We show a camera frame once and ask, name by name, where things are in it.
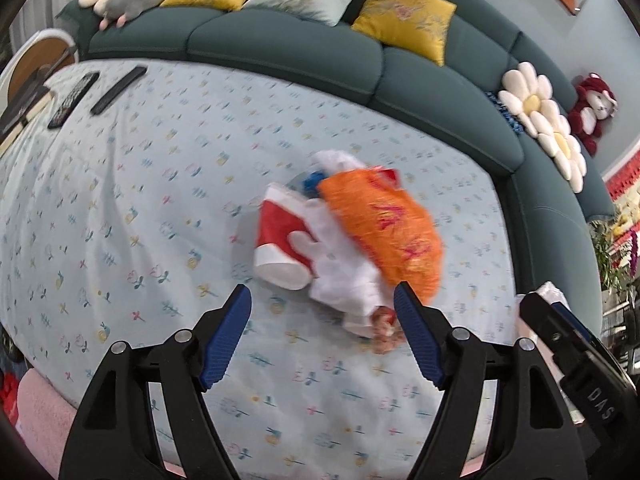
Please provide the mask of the pink fluffy rug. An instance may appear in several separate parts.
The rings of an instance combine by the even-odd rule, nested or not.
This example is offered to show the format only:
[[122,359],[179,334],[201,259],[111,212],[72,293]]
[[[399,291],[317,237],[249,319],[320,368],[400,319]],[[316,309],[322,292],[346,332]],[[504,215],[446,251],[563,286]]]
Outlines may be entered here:
[[18,385],[17,409],[17,429],[29,452],[57,479],[76,408],[30,368]]

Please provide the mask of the floral light blue tablecloth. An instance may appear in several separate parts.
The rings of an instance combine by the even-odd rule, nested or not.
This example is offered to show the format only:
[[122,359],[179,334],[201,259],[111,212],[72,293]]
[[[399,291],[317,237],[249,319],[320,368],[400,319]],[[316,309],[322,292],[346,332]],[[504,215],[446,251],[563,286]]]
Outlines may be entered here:
[[435,307],[484,340],[516,336],[512,262],[498,197],[468,156],[364,107],[284,81],[149,62],[87,62],[49,80],[65,98],[99,79],[66,124],[43,110],[1,159],[1,322],[29,362],[78,404],[110,345],[158,344],[253,296],[250,322],[206,405],[245,479],[402,479],[440,393],[411,351],[378,356],[340,316],[253,271],[270,183],[299,184],[314,153],[398,171],[444,244]]

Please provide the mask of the black remote control right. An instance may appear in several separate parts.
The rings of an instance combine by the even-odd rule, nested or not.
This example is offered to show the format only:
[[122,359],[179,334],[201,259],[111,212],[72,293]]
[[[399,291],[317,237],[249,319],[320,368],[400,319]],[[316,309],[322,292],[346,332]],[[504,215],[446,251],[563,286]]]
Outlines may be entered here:
[[134,66],[132,70],[126,73],[125,76],[119,79],[116,84],[113,84],[111,88],[104,93],[93,107],[90,108],[90,114],[93,116],[101,115],[104,110],[107,109],[125,90],[132,86],[136,81],[142,78],[148,68],[144,65]]

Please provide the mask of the black remote control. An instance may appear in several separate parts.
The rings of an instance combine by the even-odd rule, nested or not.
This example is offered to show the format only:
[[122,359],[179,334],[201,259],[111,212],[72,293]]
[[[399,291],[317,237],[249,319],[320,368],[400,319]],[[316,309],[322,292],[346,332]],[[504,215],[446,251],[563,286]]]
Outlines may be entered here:
[[62,103],[55,111],[48,123],[48,129],[59,129],[66,123],[66,120],[70,118],[79,102],[85,97],[91,87],[100,78],[99,72],[86,73],[80,78],[77,84],[73,86],[70,93],[63,99]]
[[107,109],[125,90],[132,86],[136,81],[142,78],[148,68],[144,65],[134,66],[132,70],[126,73],[125,76],[119,79],[116,84],[113,84],[111,88],[104,93],[93,107],[90,108],[90,114],[93,116],[101,115],[104,110]]

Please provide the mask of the blue knitted cloth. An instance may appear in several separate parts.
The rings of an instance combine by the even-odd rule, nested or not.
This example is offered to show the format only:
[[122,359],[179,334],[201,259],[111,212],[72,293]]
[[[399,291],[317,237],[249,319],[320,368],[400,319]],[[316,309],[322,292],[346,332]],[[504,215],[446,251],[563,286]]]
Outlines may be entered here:
[[485,96],[514,133],[519,134],[520,136],[525,133],[523,124],[510,112],[510,110],[508,110],[503,102],[498,99],[498,96],[494,92],[487,91]]

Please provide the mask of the orange plastic snack bag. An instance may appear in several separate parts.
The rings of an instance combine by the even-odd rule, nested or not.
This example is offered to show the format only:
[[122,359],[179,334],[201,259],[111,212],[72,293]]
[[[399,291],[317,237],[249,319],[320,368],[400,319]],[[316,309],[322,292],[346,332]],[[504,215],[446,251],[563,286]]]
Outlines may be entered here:
[[382,167],[341,171],[323,179],[318,191],[385,281],[409,283],[428,304],[439,291],[444,244],[430,213],[393,174]]

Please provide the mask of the dark green sectional sofa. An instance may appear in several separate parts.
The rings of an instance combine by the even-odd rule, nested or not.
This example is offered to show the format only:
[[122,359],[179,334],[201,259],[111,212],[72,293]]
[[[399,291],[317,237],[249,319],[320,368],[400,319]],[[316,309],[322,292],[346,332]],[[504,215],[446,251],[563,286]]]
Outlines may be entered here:
[[502,75],[529,62],[546,75],[560,110],[577,93],[548,54],[486,0],[456,6],[443,66],[358,34],[352,0],[328,26],[276,10],[155,8],[122,28],[101,30],[77,1],[55,23],[90,58],[163,58],[250,70],[373,108],[469,155],[491,175],[506,215],[516,287],[551,282],[593,332],[602,325],[597,257],[588,226],[614,214],[594,165],[574,193],[529,136],[512,131],[489,101]]

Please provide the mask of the black notebook on side table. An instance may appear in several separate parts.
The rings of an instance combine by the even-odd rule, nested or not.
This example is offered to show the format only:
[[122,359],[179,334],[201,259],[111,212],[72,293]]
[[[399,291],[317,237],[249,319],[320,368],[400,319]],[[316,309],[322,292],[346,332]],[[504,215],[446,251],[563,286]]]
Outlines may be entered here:
[[52,99],[53,92],[44,83],[44,71],[36,70],[1,115],[1,144],[10,144]]

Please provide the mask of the white tissue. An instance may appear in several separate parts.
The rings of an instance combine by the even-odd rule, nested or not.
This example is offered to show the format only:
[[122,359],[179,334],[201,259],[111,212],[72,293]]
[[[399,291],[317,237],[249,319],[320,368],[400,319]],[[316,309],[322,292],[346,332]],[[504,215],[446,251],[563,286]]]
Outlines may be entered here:
[[372,339],[373,315],[392,306],[392,292],[380,269],[346,234],[322,198],[305,198],[303,231],[288,234],[299,255],[310,262],[309,297],[343,313],[349,333]]

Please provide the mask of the white daisy pillow upper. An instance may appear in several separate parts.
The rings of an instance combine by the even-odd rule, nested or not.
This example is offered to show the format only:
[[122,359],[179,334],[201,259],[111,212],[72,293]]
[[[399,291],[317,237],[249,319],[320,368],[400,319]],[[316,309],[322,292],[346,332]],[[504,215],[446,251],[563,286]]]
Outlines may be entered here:
[[538,130],[530,115],[540,112],[542,102],[552,98],[551,81],[546,75],[538,74],[532,63],[521,62],[517,68],[503,74],[501,83],[498,101],[523,125],[532,138],[536,138]]

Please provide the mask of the blue wrapper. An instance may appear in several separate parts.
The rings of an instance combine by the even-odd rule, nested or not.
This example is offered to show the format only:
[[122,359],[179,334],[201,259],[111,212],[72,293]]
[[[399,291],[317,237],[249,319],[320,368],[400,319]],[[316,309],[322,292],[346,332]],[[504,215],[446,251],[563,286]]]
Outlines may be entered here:
[[303,194],[310,200],[321,197],[319,185],[328,175],[324,171],[313,171],[303,180]]

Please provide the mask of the red paper cup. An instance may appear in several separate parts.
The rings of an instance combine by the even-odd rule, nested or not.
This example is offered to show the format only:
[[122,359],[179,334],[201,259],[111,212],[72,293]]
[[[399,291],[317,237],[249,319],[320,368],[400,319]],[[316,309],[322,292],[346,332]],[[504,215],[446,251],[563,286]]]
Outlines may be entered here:
[[286,290],[301,290],[314,277],[310,260],[292,247],[292,232],[309,234],[303,219],[306,198],[286,186],[267,185],[259,207],[254,270],[258,278]]

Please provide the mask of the yellow embroidered cushion right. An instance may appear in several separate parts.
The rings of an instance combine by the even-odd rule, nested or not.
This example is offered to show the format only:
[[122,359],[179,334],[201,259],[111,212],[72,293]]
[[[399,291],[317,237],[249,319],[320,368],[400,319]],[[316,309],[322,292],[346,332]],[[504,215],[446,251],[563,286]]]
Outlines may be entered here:
[[444,66],[456,10],[448,0],[366,0],[352,30]]

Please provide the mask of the potted green plant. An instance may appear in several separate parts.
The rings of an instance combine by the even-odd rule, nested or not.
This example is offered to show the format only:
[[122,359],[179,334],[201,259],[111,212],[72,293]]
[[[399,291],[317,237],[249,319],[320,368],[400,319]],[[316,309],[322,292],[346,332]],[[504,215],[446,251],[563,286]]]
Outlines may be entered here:
[[622,214],[616,221],[591,222],[589,232],[601,289],[627,295],[639,278],[639,223]]

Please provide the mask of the round wooden side table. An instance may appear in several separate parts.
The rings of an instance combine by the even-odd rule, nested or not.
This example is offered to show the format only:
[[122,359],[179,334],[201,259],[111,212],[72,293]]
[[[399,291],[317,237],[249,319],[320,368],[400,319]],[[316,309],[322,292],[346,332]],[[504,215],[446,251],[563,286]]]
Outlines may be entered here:
[[24,84],[38,75],[47,79],[62,67],[79,61],[77,44],[62,29],[47,28],[32,35],[10,58],[1,73],[1,113]]

